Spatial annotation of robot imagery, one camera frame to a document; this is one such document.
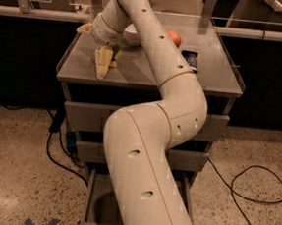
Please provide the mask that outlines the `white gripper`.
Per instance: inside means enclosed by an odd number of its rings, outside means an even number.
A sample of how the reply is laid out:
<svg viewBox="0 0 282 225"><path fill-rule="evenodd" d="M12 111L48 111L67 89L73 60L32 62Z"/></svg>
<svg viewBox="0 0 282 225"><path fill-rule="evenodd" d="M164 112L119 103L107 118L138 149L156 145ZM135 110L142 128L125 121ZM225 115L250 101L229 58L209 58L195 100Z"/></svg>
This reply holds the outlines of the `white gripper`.
<svg viewBox="0 0 282 225"><path fill-rule="evenodd" d="M77 33L91 34L95 42L100 45L114 46L120 42L122 33L127 24L123 21L110 20L106 22L101 13L98 13L92 23L85 23L77 28ZM96 77L101 80L106 77L112 61L113 50L110 46L103 46L95 50Z"/></svg>

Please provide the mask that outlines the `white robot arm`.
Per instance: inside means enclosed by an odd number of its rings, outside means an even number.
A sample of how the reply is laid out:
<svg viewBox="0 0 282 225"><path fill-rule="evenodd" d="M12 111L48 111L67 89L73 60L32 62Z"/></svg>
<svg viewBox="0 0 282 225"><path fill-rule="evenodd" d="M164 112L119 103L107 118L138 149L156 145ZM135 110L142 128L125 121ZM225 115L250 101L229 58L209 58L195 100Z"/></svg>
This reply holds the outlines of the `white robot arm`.
<svg viewBox="0 0 282 225"><path fill-rule="evenodd" d="M123 46L134 25L161 95L113 112L104 125L104 152L123 225L193 225L166 152L198 134L207 100L194 74L153 13L155 0L110 0L81 32L101 45Z"/></svg>

